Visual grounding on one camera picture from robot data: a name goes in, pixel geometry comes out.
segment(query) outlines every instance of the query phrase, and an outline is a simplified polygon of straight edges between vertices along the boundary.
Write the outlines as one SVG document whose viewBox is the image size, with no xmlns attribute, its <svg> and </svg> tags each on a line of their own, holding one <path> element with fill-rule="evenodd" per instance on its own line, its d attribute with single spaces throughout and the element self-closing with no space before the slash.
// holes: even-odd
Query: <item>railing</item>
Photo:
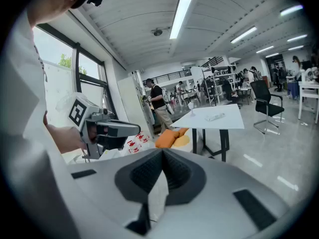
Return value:
<svg viewBox="0 0 319 239">
<path fill-rule="evenodd" d="M 191 76 L 190 70 L 183 70 L 183 71 L 174 72 L 174 73 L 170 73 L 170 74 L 164 74 L 161 76 L 154 77 L 154 78 L 152 78 L 152 80 L 154 81 L 155 84 L 158 84 L 161 82 L 166 82 L 166 81 L 178 79 L 181 77 L 187 77 L 187 76 Z"/>
<path fill-rule="evenodd" d="M 224 61 L 223 57 L 213 57 L 208 62 L 203 64 L 202 67 L 208 67 L 209 66 L 208 64 L 210 64 L 211 66 L 215 66 L 215 65 L 219 64 L 222 61 Z"/>
</svg>

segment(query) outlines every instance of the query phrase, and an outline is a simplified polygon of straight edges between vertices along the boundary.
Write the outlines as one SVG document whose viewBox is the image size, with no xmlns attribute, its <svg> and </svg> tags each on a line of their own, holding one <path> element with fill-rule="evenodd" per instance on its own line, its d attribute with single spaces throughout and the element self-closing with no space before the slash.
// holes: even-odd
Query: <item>ceiling light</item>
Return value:
<svg viewBox="0 0 319 239">
<path fill-rule="evenodd" d="M 271 55 L 268 55 L 268 56 L 266 56 L 266 58 L 269 58 L 269 57 L 272 57 L 272 56 L 276 56 L 276 55 L 278 55 L 279 53 L 274 53 L 274 54 L 271 54 Z"/>
<path fill-rule="evenodd" d="M 288 9 L 285 9 L 283 11 L 280 12 L 280 15 L 281 16 L 284 16 L 284 15 L 287 15 L 289 13 L 292 13 L 296 10 L 300 10 L 300 9 L 303 9 L 304 7 L 302 5 L 296 5 L 296 6 L 293 6 L 293 7 L 290 7 Z"/>
<path fill-rule="evenodd" d="M 270 47 L 265 48 L 265 49 L 263 49 L 263 50 L 259 50 L 259 51 L 257 51 L 256 53 L 260 53 L 260 52 L 263 52 L 263 51 L 265 51 L 265 50 L 269 50 L 269 49 L 272 49 L 272 48 L 274 48 L 274 47 L 273 47 L 273 46 L 270 46 Z"/>
<path fill-rule="evenodd" d="M 257 27 L 253 26 L 252 28 L 248 29 L 246 32 L 242 33 L 240 36 L 236 37 L 234 40 L 230 41 L 231 43 L 235 43 L 239 41 L 241 38 L 245 37 L 246 35 L 254 32 L 257 30 Z"/>
<path fill-rule="evenodd" d="M 303 45 L 297 46 L 297 47 L 293 47 L 293 48 L 290 48 L 290 49 L 288 49 L 288 50 L 296 50 L 296 49 L 300 49 L 300 48 L 302 48 L 302 47 L 303 47 Z"/>
<path fill-rule="evenodd" d="M 179 0 L 177 10 L 175 13 L 175 18 L 173 22 L 173 27 L 170 32 L 170 39 L 176 39 L 183 24 L 185 15 L 187 13 L 188 7 L 190 5 L 191 0 Z"/>
<path fill-rule="evenodd" d="M 307 35 L 306 35 L 306 34 L 303 34 L 303 35 L 301 35 L 301 36 L 297 36 L 297 37 L 288 39 L 287 41 L 288 41 L 288 42 L 292 42 L 292 41 L 296 41 L 296 40 L 299 40 L 299 39 L 302 39 L 302 38 L 305 38 L 305 37 L 307 37 Z"/>
</svg>

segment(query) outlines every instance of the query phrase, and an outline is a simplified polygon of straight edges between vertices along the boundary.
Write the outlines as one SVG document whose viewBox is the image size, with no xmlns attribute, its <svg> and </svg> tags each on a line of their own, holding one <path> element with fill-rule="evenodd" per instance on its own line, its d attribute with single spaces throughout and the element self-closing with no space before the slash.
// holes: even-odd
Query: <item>floor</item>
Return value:
<svg viewBox="0 0 319 239">
<path fill-rule="evenodd" d="M 272 118 L 280 124 L 279 128 L 269 124 L 267 134 L 261 134 L 253 123 L 265 116 L 255 111 L 255 104 L 243 102 L 240 112 L 245 129 L 229 130 L 230 150 L 226 162 L 250 174 L 293 206 L 317 185 L 319 123 L 315 124 L 315 111 L 307 107 L 298 120 L 299 101 L 289 99 L 287 92 L 276 94 L 283 96 L 285 108 L 282 123 L 280 115 Z M 280 105 L 280 99 L 272 97 L 271 103 Z M 308 106 L 315 105 L 315 100 L 308 101 Z M 220 149 L 218 130 L 206 130 L 206 145 L 213 151 Z M 201 155 L 209 156 L 209 153 L 203 150 Z M 167 194 L 167 183 L 162 174 L 149 195 L 153 224 L 163 213 Z"/>
</svg>

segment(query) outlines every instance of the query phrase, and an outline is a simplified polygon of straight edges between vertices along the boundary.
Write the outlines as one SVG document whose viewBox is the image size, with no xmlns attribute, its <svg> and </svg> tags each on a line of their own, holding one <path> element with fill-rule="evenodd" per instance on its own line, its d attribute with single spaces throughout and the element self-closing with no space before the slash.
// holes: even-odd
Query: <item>tree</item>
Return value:
<svg viewBox="0 0 319 239">
<path fill-rule="evenodd" d="M 60 62 L 58 63 L 60 66 L 65 66 L 67 68 L 71 68 L 71 57 L 66 57 L 66 54 L 61 54 Z M 79 72 L 81 74 L 87 74 L 87 71 L 84 67 L 79 66 Z"/>
</svg>

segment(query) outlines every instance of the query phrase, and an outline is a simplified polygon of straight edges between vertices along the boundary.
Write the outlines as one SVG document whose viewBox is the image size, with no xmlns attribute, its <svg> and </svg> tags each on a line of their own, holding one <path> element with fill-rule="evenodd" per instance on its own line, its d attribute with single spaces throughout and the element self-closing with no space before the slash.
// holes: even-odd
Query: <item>chair armrest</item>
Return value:
<svg viewBox="0 0 319 239">
<path fill-rule="evenodd" d="M 283 100 L 283 97 L 282 96 L 279 96 L 279 95 L 275 95 L 275 94 L 270 94 L 271 96 L 274 96 L 274 97 L 278 97 L 281 99 L 281 101 Z"/>
<path fill-rule="evenodd" d="M 283 106 L 283 97 L 275 94 L 270 94 L 271 96 L 278 97 L 281 100 L 281 107 Z"/>
<path fill-rule="evenodd" d="M 269 103 L 266 100 L 260 99 L 260 98 L 255 98 L 255 100 L 263 102 L 265 105 L 269 105 Z"/>
</svg>

